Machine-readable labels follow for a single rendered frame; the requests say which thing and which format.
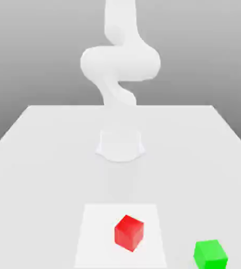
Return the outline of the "small red cube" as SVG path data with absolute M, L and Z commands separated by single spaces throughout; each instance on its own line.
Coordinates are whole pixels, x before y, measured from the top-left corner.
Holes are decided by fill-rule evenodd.
M 144 237 L 144 222 L 125 215 L 114 227 L 117 245 L 133 252 Z

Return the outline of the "small green cube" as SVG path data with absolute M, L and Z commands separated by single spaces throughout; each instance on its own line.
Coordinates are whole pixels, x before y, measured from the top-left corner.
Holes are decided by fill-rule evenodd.
M 228 256 L 218 240 L 197 241 L 194 260 L 198 269 L 226 269 Z

